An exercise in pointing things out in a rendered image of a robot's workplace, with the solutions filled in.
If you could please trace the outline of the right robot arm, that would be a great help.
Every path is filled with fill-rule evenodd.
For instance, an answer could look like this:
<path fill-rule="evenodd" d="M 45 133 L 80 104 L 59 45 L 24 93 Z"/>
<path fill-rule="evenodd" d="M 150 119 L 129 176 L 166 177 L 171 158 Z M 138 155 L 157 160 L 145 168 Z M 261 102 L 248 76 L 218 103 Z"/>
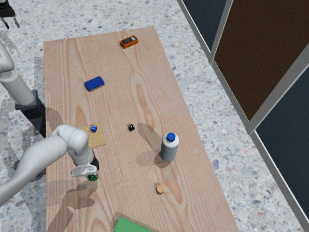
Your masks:
<path fill-rule="evenodd" d="M 66 152 L 75 161 L 83 161 L 90 154 L 86 131 L 62 124 L 46 138 L 32 144 L 23 153 L 13 176 L 0 183 L 0 208 L 46 167 Z"/>

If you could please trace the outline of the orange digital multimeter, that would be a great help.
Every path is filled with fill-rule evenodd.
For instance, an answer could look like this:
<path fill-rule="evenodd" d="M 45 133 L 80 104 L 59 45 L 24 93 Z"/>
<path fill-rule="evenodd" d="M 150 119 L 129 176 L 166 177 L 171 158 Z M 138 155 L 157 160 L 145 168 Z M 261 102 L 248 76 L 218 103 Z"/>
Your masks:
<path fill-rule="evenodd" d="M 128 38 L 125 38 L 123 40 L 120 41 L 120 45 L 123 47 L 123 48 L 127 48 L 127 47 L 130 47 L 134 44 L 137 44 L 138 43 L 138 39 L 136 38 L 135 35 L 133 36 L 130 36 Z"/>

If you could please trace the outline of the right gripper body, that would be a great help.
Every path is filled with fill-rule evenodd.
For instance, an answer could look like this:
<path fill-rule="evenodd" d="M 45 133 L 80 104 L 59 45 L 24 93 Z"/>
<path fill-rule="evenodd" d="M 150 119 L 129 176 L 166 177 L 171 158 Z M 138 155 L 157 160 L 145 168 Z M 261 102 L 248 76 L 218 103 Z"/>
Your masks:
<path fill-rule="evenodd" d="M 90 154 L 85 160 L 73 160 L 73 162 L 77 167 L 74 168 L 70 174 L 75 178 L 95 174 L 99 170 L 99 161 L 96 159 L 95 154 L 91 148 Z"/>

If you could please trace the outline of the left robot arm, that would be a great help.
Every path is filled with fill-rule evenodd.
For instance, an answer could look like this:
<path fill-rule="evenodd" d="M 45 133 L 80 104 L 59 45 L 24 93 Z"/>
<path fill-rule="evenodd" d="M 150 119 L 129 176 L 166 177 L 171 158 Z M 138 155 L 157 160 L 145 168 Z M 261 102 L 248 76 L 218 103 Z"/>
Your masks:
<path fill-rule="evenodd" d="M 8 91 L 8 95 L 16 104 L 28 105 L 34 101 L 34 95 L 14 70 L 14 62 L 0 40 L 0 83 Z"/>

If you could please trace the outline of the blue die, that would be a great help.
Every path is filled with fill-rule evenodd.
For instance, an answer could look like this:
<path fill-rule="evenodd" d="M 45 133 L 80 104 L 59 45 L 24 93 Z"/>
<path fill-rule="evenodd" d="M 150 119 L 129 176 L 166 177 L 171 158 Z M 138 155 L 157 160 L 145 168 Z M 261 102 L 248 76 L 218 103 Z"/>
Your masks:
<path fill-rule="evenodd" d="M 92 125 L 91 131 L 96 132 L 97 131 L 97 127 Z"/>

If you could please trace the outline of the black die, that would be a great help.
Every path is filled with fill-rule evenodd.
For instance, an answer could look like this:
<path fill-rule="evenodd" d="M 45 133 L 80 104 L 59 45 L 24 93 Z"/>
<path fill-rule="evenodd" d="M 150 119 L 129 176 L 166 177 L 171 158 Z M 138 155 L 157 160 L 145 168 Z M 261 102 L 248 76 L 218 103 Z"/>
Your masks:
<path fill-rule="evenodd" d="M 134 130 L 135 127 L 133 126 L 133 124 L 129 125 L 128 128 L 130 129 L 130 131 Z"/>

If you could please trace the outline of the green die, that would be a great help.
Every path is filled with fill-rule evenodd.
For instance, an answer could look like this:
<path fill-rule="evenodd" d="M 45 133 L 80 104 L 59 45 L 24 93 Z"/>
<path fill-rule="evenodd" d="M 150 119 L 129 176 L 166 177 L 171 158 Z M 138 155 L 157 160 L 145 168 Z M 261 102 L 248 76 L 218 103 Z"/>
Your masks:
<path fill-rule="evenodd" d="M 94 174 L 90 175 L 90 181 L 96 181 L 96 178 L 95 178 Z"/>

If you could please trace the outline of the small tan cylinder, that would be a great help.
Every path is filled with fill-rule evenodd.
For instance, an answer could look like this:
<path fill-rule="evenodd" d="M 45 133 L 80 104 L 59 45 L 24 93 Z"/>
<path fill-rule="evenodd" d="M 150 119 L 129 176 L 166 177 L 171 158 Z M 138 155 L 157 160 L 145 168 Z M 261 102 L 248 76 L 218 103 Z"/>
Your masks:
<path fill-rule="evenodd" d="M 158 192 L 159 194 L 162 194 L 162 193 L 164 192 L 164 187 L 163 187 L 162 185 L 159 185 L 159 186 L 157 187 L 157 192 Z"/>

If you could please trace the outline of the white plastic bottle with blue cap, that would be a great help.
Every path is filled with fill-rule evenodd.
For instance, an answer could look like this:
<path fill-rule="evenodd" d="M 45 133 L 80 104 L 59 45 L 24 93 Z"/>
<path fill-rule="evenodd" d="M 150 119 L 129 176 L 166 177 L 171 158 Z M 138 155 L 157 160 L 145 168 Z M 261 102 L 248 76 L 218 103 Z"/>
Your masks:
<path fill-rule="evenodd" d="M 160 156 L 164 161 L 172 161 L 175 159 L 179 137 L 173 132 L 168 132 L 162 137 L 162 145 Z"/>

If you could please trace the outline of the tan square mat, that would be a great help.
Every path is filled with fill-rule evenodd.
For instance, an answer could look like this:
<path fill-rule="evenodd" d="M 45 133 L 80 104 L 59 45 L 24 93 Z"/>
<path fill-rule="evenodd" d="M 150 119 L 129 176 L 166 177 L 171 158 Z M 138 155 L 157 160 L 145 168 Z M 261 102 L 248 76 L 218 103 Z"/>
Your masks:
<path fill-rule="evenodd" d="M 92 125 L 97 126 L 96 132 L 91 131 Z M 95 124 L 92 124 L 92 125 L 88 125 L 88 126 L 84 126 L 84 127 L 79 128 L 79 129 L 82 129 L 82 130 L 84 130 L 88 133 L 88 135 L 89 135 L 89 139 L 88 139 L 89 147 L 92 149 L 92 148 L 95 148 L 95 147 L 98 147 L 98 146 L 101 146 L 101 145 L 106 145 L 106 141 L 105 141 L 105 138 L 104 138 L 101 123 L 99 122 L 99 123 L 95 123 Z"/>

